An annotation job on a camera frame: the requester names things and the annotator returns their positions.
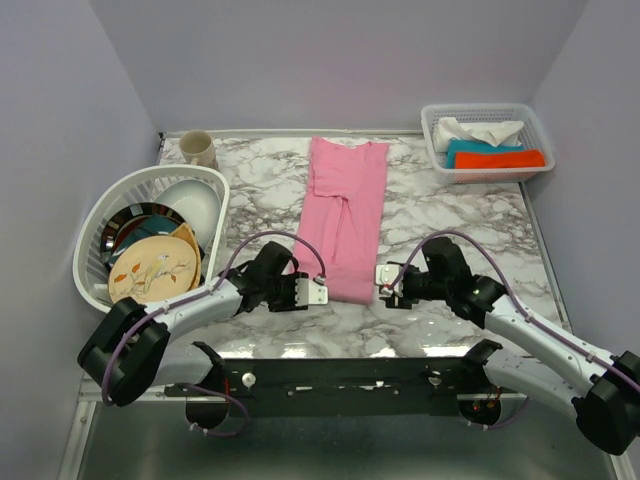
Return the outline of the pink t shirt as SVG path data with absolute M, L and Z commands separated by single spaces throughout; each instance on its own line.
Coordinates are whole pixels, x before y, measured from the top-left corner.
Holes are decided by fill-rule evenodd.
M 332 301 L 373 302 L 388 150 L 386 143 L 349 147 L 311 140 L 297 235 L 324 260 Z

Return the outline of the tan scalloped dish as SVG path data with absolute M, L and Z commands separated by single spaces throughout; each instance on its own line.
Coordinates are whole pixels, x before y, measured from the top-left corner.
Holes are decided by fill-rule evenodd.
M 183 240 L 194 250 L 199 250 L 199 244 L 197 243 L 195 234 L 187 223 L 182 223 L 178 228 L 172 231 L 169 236 L 172 238 Z

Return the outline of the aluminium frame rail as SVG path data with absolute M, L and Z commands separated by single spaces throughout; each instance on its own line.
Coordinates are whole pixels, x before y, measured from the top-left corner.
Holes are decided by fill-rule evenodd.
M 498 423 L 463 416 L 257 417 L 176 387 L 124 407 L 90 379 L 64 479 L 635 479 L 633 454 L 610 456 L 538 403 Z

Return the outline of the teal folded t shirt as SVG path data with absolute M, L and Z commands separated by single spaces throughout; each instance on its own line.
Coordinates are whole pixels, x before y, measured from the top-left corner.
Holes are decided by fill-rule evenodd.
M 453 169 L 455 167 L 456 155 L 459 152 L 476 153 L 476 154 L 500 154 L 523 151 L 524 147 L 520 146 L 497 146 L 494 147 L 484 142 L 474 142 L 462 139 L 452 139 L 446 151 L 445 167 Z

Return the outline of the teal ceramic plate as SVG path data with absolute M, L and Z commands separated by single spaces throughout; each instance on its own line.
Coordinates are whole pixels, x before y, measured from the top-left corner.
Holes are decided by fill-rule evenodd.
M 152 236 L 169 235 L 183 223 L 181 216 L 163 216 L 154 214 L 137 219 L 127 226 L 116 238 L 112 249 L 114 255 L 122 254 L 132 244 Z

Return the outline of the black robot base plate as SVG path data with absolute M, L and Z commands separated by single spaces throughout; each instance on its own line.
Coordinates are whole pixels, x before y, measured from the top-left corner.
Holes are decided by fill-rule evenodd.
M 463 357 L 229 359 L 200 385 L 230 394 L 254 418 L 428 414 L 493 425 L 517 399 L 484 373 L 495 350 L 483 341 Z

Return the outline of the white oval dish basket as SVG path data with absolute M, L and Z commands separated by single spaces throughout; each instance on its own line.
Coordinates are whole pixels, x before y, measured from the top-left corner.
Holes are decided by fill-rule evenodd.
M 75 286 L 81 297 L 100 313 L 112 306 L 108 294 L 109 272 L 103 263 L 108 245 L 119 230 L 115 216 L 138 203 L 157 199 L 172 185 L 186 180 L 198 180 L 216 192 L 220 199 L 220 213 L 210 225 L 213 237 L 202 245 L 204 251 L 203 278 L 210 281 L 218 266 L 218 250 L 224 243 L 230 187 L 226 178 L 218 171 L 194 165 L 160 165 L 138 170 L 114 183 L 98 199 L 86 218 L 78 235 L 72 262 Z

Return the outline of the dark striped rim plate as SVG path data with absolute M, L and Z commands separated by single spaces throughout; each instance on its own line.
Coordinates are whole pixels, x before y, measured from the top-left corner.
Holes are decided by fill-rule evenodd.
M 143 202 L 124 207 L 107 221 L 100 237 L 100 259 L 108 268 L 111 268 L 121 255 L 114 255 L 112 253 L 112 249 L 116 243 L 118 235 L 123 233 L 127 226 L 131 226 L 135 220 L 154 214 L 163 216 L 181 216 L 179 213 L 165 205 L 153 202 Z

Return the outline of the white ceramic bowl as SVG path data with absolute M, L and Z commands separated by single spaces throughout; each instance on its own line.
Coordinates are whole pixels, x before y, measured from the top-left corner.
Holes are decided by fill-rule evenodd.
M 161 191 L 153 202 L 179 213 L 203 249 L 215 239 L 222 202 L 211 185 L 197 179 L 181 180 Z

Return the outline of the beige bird pattern plate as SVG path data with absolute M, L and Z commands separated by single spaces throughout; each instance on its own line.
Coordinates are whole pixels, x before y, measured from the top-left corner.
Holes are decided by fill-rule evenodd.
M 113 303 L 126 297 L 153 303 L 192 289 L 200 273 L 199 253 L 171 236 L 142 239 L 126 249 L 112 267 L 108 293 Z

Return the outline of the beige ceramic mug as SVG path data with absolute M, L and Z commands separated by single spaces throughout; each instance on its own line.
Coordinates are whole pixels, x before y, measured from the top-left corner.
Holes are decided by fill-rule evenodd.
M 179 139 L 178 146 L 187 164 L 219 169 L 214 141 L 206 131 L 186 132 Z

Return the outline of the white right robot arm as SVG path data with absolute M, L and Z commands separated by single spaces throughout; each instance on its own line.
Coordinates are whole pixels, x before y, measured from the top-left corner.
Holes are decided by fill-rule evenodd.
M 638 355 L 615 355 L 556 326 L 525 306 L 502 273 L 472 273 L 455 235 L 436 232 L 415 247 L 426 271 L 410 262 L 377 265 L 374 283 L 385 305 L 443 301 L 457 317 L 524 349 L 526 358 L 500 345 L 476 345 L 460 367 L 462 384 L 474 392 L 493 384 L 524 394 L 574 419 L 600 450 L 625 453 L 639 436 Z

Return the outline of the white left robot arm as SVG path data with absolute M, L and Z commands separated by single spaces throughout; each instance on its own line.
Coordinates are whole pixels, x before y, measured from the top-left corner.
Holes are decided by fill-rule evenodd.
M 194 347 L 185 360 L 171 342 L 208 323 L 253 311 L 306 310 L 311 289 L 324 287 L 297 269 L 291 252 L 267 243 L 251 261 L 226 267 L 212 282 L 173 299 L 147 305 L 130 297 L 117 301 L 80 350 L 77 363 L 102 389 L 103 402 L 126 406 L 150 387 L 186 383 L 201 395 L 214 393 L 222 380 L 214 355 Z

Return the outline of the white plastic mesh basket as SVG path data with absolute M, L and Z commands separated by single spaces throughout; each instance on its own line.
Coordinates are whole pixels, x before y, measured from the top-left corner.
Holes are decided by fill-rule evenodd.
M 540 151 L 546 161 L 544 167 L 524 169 L 448 169 L 445 167 L 446 152 L 437 153 L 432 143 L 432 133 L 442 117 L 454 117 L 459 122 L 503 122 L 523 121 L 525 126 L 519 133 L 524 150 Z M 530 177 L 550 171 L 555 166 L 550 144 L 542 133 L 541 124 L 533 110 L 517 103 L 475 103 L 428 105 L 421 110 L 421 125 L 424 132 L 428 157 L 442 184 L 524 182 Z

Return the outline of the orange folded t shirt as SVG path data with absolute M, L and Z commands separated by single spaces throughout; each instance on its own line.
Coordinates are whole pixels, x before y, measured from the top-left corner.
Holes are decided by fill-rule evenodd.
M 545 157 L 538 150 L 501 153 L 458 152 L 454 161 L 456 169 L 524 169 L 545 165 Z

